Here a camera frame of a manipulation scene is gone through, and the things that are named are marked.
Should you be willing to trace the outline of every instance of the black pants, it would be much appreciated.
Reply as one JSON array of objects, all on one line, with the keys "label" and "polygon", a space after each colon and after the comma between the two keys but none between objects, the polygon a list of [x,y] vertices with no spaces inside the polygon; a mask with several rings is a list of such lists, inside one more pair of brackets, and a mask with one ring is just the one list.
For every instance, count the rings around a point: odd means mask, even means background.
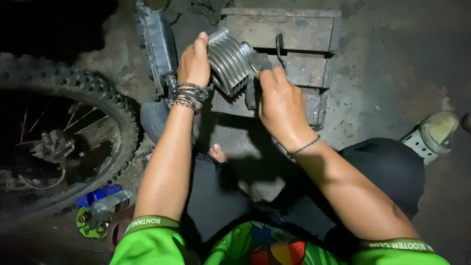
[{"label": "black pants", "polygon": [[[409,218],[417,213],[424,188],[424,168],[422,158],[412,149],[394,140],[373,138],[339,154],[383,190]],[[339,239],[354,240],[314,184],[306,178],[303,186],[308,187],[303,189],[305,194],[287,209],[268,215],[254,213],[247,196],[240,190],[224,191],[215,164],[197,156],[186,213],[198,240],[210,244],[234,225],[253,218],[296,230],[327,248]]]}]

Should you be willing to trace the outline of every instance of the green shirt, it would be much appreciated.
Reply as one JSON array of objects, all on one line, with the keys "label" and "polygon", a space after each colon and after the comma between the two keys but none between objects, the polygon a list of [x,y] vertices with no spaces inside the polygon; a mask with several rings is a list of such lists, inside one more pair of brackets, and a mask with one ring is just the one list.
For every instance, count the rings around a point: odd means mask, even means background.
[{"label": "green shirt", "polygon": [[[133,220],[119,243],[111,265],[198,264],[185,248],[177,221],[146,215]],[[261,222],[238,225],[212,249],[205,265],[343,265],[330,252],[287,231]],[[362,242],[353,265],[449,265],[420,240],[394,239]]]}]

